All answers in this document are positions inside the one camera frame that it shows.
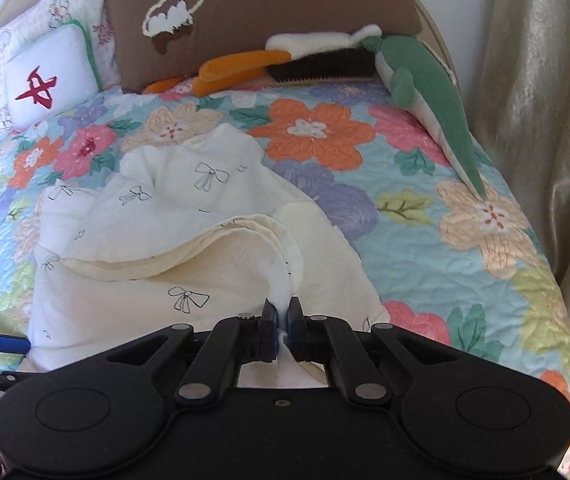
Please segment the beige satin curtain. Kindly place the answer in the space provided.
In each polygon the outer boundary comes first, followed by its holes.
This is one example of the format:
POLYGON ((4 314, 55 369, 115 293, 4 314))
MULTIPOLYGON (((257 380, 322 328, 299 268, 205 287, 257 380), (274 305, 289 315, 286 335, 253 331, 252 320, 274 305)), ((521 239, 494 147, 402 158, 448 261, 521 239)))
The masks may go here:
MULTIPOLYGON (((570 0, 494 0, 473 131, 538 243, 534 269, 558 283, 570 326, 570 0)), ((570 344, 558 337, 570 373, 570 344)))

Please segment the white bow-print garment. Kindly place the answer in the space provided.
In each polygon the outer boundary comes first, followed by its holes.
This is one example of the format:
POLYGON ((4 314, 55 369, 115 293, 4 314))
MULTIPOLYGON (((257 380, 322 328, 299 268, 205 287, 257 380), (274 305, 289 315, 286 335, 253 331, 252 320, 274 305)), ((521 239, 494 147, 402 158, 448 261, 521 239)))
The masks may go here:
POLYGON ((125 154, 101 188, 58 183, 38 205, 40 237, 22 362, 48 372, 174 324, 222 318, 388 320, 361 259, 317 203, 268 167, 230 125, 125 154))

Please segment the white pillow red character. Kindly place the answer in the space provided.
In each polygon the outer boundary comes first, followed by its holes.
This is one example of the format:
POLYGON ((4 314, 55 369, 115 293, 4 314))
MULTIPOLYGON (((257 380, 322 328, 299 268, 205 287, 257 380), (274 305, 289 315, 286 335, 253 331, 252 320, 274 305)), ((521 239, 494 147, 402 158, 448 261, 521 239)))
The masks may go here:
POLYGON ((14 55, 5 65, 4 88, 8 117, 16 130, 95 96, 99 74, 82 25, 62 25, 14 55))

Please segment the green crocodile plush toy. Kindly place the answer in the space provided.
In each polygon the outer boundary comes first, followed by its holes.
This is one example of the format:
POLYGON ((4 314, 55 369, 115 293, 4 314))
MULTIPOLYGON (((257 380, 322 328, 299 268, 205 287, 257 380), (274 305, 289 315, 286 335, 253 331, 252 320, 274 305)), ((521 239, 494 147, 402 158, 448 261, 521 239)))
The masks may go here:
POLYGON ((450 166, 479 200, 486 188, 460 90, 442 60, 419 39, 369 37, 360 46, 374 54, 374 66, 394 107, 410 113, 442 149, 450 166))

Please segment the brown cloud-patch cushion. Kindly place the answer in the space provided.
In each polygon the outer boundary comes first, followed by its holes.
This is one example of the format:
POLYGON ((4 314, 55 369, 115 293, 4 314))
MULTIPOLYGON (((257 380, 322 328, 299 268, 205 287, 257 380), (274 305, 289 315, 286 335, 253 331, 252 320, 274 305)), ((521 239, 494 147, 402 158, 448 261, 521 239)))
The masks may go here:
POLYGON ((414 0, 105 0, 125 91, 191 76, 218 56, 261 50, 277 34, 422 30, 414 0))

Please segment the orange black white plush toy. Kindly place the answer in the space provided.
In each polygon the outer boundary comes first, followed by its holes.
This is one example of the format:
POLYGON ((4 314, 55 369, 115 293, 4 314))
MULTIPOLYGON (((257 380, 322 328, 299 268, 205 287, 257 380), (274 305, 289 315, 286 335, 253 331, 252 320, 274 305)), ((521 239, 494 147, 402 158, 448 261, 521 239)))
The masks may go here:
POLYGON ((365 40, 380 40, 383 32, 366 25, 347 32, 279 34, 268 39, 263 50, 212 58, 200 66, 193 81, 195 96, 210 96, 245 82, 263 79, 277 84, 355 80, 374 77, 374 54, 365 40))

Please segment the floral quilted bedspread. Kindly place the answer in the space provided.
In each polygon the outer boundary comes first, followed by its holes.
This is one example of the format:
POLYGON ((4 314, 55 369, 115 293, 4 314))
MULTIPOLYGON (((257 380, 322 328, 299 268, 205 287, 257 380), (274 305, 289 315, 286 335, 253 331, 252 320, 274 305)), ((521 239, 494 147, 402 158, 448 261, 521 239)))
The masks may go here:
MULTIPOLYGON (((26 333, 38 196, 99 188, 123 155, 230 124, 319 206, 355 248, 391 322, 536 375, 570 398, 570 321, 539 240, 483 151, 475 200, 439 146, 370 84, 160 94, 111 89, 0 138, 0 333, 26 333)), ((570 449, 562 465, 570 478, 570 449)))

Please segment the pink floral white pillow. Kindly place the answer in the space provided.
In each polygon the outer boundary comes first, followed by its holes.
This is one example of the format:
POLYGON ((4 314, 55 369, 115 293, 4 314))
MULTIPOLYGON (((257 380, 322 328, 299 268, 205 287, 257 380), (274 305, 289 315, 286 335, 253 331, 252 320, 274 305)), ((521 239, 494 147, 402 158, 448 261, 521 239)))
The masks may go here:
POLYGON ((105 0, 38 0, 0 27, 0 136, 15 128, 5 94, 5 65, 18 52, 62 25, 82 25, 92 46, 99 87, 120 82, 116 45, 104 8, 105 0))

